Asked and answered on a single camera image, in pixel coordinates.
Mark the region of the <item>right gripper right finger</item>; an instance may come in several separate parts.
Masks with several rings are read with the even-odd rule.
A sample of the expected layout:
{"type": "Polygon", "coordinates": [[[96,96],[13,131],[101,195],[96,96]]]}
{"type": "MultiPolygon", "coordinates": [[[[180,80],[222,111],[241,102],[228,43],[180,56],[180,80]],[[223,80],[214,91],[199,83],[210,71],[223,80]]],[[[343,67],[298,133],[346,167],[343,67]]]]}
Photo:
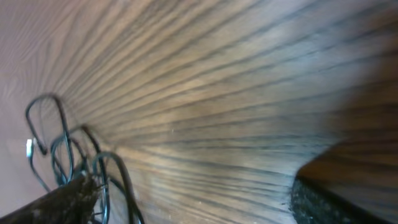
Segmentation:
{"type": "Polygon", "coordinates": [[[293,181],[290,211],[297,224],[389,224],[303,177],[293,181]]]}

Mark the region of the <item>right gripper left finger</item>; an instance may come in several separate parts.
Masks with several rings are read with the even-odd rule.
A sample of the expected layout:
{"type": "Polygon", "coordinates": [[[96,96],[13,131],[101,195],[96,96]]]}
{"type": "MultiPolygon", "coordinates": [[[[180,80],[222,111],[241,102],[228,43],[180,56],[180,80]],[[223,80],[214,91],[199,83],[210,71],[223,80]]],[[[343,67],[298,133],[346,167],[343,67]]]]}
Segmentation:
{"type": "Polygon", "coordinates": [[[99,194],[92,175],[83,176],[1,217],[1,224],[88,223],[99,194]]]}

